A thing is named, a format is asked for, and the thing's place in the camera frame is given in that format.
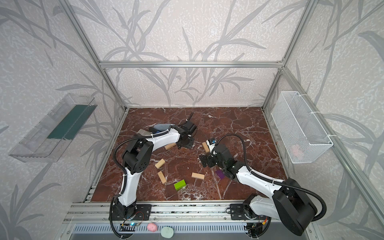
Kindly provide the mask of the wood block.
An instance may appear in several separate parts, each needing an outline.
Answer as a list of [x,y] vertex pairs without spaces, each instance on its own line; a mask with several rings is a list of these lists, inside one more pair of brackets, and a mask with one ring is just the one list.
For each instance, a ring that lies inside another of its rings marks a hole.
[[165,184],[167,182],[167,180],[166,180],[166,178],[165,178],[165,176],[164,176],[162,171],[158,172],[158,176],[159,176],[162,184]]
[[199,180],[204,180],[205,179],[205,175],[198,174],[198,173],[192,173],[192,178],[199,179]]
[[168,144],[165,146],[165,149],[169,150],[170,148],[175,147],[176,145],[177,145],[176,143]]
[[205,153],[209,153],[209,152],[210,152],[209,146],[207,145],[206,142],[203,142],[203,143],[202,143],[202,146],[203,146],[203,148],[204,148],[204,150],[205,150]]
[[166,161],[164,159],[161,159],[160,161],[158,161],[156,164],[155,164],[155,167],[157,169],[160,169],[164,164],[166,163]]

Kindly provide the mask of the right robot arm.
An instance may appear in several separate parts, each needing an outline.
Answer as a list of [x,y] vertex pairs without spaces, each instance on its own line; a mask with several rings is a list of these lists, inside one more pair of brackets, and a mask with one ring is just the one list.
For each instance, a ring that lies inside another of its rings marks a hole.
[[235,160],[223,144],[215,145],[207,141],[203,147],[206,152],[199,156],[203,167],[217,166],[227,178],[261,193],[243,202],[249,219],[258,216],[277,219],[297,236],[302,235],[314,220],[318,210],[309,194],[295,180],[278,180],[248,169],[244,163]]

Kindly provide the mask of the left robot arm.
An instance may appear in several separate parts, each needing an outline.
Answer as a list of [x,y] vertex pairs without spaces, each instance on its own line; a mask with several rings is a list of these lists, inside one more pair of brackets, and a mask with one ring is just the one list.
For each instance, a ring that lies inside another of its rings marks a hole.
[[196,130],[197,126],[189,120],[179,125],[156,124],[150,127],[150,134],[135,134],[115,148],[113,161],[123,171],[123,181],[119,194],[112,200],[114,214],[124,220],[135,215],[139,180],[152,153],[169,144],[192,148]]

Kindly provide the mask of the purple block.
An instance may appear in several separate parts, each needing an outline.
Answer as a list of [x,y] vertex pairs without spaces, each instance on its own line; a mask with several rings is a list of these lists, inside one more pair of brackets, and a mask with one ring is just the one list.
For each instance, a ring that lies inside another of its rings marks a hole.
[[222,170],[216,170],[215,173],[219,177],[220,180],[222,180],[226,177]]

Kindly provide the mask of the grey rectangular sponge block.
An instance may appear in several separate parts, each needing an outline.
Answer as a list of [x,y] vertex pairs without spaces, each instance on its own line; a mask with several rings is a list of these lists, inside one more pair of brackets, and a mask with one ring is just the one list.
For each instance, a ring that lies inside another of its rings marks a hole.
[[140,129],[139,131],[137,131],[137,134],[140,135],[140,136],[150,136],[152,133],[151,132],[148,132],[144,129]]

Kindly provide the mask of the green block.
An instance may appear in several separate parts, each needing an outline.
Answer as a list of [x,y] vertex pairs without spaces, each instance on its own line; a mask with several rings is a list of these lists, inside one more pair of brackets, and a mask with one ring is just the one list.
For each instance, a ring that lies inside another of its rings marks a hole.
[[185,180],[181,180],[181,181],[174,184],[174,188],[176,191],[178,191],[178,190],[184,188],[186,185],[187,184],[186,184]]

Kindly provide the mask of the blue grey oval case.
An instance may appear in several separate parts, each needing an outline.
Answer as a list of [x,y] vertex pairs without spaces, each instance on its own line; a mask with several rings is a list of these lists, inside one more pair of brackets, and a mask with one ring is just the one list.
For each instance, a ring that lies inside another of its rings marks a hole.
[[153,127],[158,129],[158,130],[166,131],[166,130],[169,130],[170,128],[174,127],[174,126],[175,126],[174,124],[156,124]]

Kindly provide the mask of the pink object in basket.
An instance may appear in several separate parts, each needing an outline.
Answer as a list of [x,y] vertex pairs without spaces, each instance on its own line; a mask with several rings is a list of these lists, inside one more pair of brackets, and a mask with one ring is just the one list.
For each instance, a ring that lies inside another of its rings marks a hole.
[[291,152],[295,156],[295,158],[302,160],[304,156],[304,152],[301,150],[299,145],[292,145]]

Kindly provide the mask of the right circuit board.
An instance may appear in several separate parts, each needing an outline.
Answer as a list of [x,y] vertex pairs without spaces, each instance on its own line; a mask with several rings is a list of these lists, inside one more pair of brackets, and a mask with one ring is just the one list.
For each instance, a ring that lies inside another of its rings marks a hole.
[[269,228],[270,222],[260,222],[260,223],[247,223],[244,226],[244,230],[248,237],[252,239],[257,239],[262,236]]

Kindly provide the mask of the circuit board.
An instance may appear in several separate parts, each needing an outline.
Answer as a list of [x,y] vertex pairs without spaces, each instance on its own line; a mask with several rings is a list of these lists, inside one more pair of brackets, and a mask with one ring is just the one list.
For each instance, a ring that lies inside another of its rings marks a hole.
[[244,226],[244,230],[248,237],[252,239],[257,239],[262,236],[269,228],[270,222],[260,222],[260,223],[247,223]]
[[135,232],[139,229],[141,222],[122,223],[119,232]]

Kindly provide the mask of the mint green blob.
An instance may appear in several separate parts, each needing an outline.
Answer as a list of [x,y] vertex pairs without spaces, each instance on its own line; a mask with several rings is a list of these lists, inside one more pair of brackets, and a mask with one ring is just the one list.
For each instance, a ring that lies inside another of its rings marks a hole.
[[166,239],[172,238],[174,235],[174,229],[171,227],[163,227],[161,229],[161,236]]

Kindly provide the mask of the pink eraser blob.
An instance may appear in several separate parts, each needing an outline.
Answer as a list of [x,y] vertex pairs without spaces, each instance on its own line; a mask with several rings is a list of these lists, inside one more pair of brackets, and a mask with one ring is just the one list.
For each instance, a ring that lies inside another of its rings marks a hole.
[[155,223],[149,223],[147,225],[147,230],[152,233],[155,233],[158,230],[158,226]]

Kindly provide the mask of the left circuit board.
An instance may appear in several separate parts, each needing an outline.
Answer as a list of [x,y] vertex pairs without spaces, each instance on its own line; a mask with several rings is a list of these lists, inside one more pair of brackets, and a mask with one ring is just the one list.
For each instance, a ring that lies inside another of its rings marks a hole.
[[135,232],[139,229],[141,222],[122,223],[119,232]]

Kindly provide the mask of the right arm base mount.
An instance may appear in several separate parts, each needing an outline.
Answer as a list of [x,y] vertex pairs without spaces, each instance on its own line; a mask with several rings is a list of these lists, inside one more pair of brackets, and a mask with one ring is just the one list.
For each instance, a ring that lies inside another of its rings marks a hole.
[[263,215],[256,215],[250,207],[245,207],[243,204],[230,204],[225,212],[230,215],[233,221],[264,221],[268,217]]

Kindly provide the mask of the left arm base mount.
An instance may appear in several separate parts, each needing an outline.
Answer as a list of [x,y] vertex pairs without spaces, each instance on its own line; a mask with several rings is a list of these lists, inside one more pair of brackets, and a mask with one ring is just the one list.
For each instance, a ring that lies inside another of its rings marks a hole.
[[151,214],[152,205],[138,204],[129,206],[126,210],[123,207],[117,207],[115,204],[110,211],[109,220],[112,221],[148,221]]

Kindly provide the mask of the aluminium front rail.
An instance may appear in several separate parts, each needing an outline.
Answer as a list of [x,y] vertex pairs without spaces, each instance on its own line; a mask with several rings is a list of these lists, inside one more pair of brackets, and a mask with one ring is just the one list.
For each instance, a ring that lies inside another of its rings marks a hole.
[[[242,200],[138,202],[139,205],[152,205],[151,210],[140,210],[138,217],[125,223],[229,223],[234,215],[229,209],[230,205],[242,202]],[[63,223],[108,224],[109,209],[109,202],[72,204]]]

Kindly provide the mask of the clear plastic wall bin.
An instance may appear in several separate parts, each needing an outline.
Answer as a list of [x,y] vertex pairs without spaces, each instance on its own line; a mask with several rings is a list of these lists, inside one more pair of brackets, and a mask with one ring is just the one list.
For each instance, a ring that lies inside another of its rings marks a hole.
[[95,98],[67,94],[10,152],[24,163],[55,163],[98,105]]

